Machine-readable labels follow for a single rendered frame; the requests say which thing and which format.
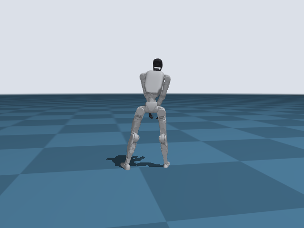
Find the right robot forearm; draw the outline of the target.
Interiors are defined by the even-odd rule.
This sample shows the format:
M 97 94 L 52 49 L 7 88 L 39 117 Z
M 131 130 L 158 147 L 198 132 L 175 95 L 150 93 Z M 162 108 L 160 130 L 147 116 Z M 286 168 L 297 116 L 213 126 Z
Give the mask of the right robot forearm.
M 159 96 L 159 99 L 157 101 L 157 105 L 161 106 L 161 104 L 162 104 L 162 102 L 163 102 L 164 99 L 165 99 L 165 96 Z

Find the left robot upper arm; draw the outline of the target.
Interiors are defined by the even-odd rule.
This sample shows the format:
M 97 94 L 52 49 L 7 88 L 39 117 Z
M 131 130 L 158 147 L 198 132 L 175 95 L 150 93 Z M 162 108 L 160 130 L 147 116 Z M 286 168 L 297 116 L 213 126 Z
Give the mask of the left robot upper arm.
M 144 88 L 145 77 L 146 77 L 146 73 L 140 74 L 140 80 L 141 80 L 141 84 L 142 84 L 142 88 L 143 88 L 143 93 L 144 93 L 144 94 L 146 94 L 146 91 L 145 91 L 145 88 Z

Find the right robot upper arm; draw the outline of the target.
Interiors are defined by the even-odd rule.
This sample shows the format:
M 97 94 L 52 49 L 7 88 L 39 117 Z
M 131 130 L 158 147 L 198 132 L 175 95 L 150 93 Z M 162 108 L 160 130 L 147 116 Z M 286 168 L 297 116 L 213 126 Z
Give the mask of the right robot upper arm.
M 166 96 L 171 81 L 171 77 L 169 75 L 164 74 L 164 80 L 165 82 L 163 83 L 163 90 L 161 91 L 160 96 Z

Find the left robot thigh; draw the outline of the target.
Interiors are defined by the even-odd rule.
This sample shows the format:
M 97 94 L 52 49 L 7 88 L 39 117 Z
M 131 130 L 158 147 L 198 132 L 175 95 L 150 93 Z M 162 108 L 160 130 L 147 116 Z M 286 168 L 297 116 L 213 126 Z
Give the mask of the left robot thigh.
M 142 118 L 145 114 L 145 105 L 139 106 L 135 112 L 134 119 L 131 127 L 131 134 L 134 134 L 133 142 L 137 142 L 139 140 L 138 130 L 141 125 Z

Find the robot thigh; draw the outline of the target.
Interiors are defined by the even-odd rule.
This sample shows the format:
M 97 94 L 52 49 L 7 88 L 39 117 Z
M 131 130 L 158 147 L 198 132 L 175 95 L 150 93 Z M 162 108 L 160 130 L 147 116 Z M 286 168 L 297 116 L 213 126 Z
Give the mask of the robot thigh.
M 167 135 L 167 133 L 166 133 L 166 111 L 163 107 L 157 106 L 157 116 L 158 116 L 159 127 L 160 127 L 159 141 L 160 141 L 160 143 L 165 143 L 164 136 Z
M 131 134 L 134 134 L 133 142 L 137 142 L 139 140 L 138 130 L 141 125 L 142 118 L 145 114 L 145 105 L 139 106 L 135 112 L 134 119 L 131 127 Z

